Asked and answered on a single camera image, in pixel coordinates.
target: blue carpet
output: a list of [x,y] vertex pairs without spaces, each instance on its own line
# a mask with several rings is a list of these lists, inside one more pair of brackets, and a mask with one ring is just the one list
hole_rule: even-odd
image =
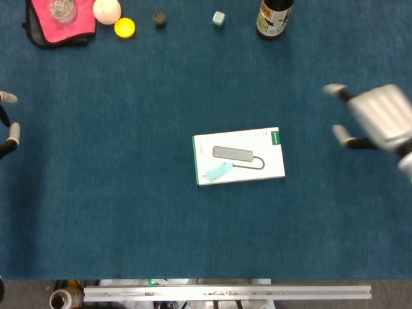
[[[332,124],[361,130],[321,92],[412,97],[412,2],[296,1],[276,42],[255,34],[259,4],[123,0],[131,40],[100,24],[87,47],[40,50],[24,1],[0,1],[0,89],[22,127],[1,162],[2,275],[412,277],[411,185],[394,155],[339,147]],[[270,126],[286,178],[196,187],[192,135]]]

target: light blue cube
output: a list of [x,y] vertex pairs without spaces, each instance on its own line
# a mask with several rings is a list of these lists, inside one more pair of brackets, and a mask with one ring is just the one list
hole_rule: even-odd
[[223,25],[225,24],[225,13],[216,11],[213,15],[212,22],[215,28],[223,28]]

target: yellow ball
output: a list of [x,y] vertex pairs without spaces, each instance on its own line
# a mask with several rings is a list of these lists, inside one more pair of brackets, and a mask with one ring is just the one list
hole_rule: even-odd
[[115,32],[119,37],[122,37],[123,39],[131,37],[134,34],[135,29],[135,23],[127,17],[120,18],[115,23]]

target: bottle label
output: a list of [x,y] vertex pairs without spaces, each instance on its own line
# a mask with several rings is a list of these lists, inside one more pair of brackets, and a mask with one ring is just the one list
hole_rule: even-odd
[[256,21],[257,29],[268,37],[275,37],[281,34],[285,29],[291,12],[292,7],[281,12],[273,11],[265,4],[265,0],[262,0],[260,12]]

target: pink towel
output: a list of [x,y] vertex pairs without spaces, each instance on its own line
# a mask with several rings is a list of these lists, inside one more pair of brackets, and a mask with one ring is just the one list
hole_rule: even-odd
[[32,0],[34,11],[40,22],[44,38],[50,44],[60,43],[80,35],[94,35],[96,19],[93,15],[94,0],[73,0],[77,6],[77,17],[62,24],[49,11],[50,0]]

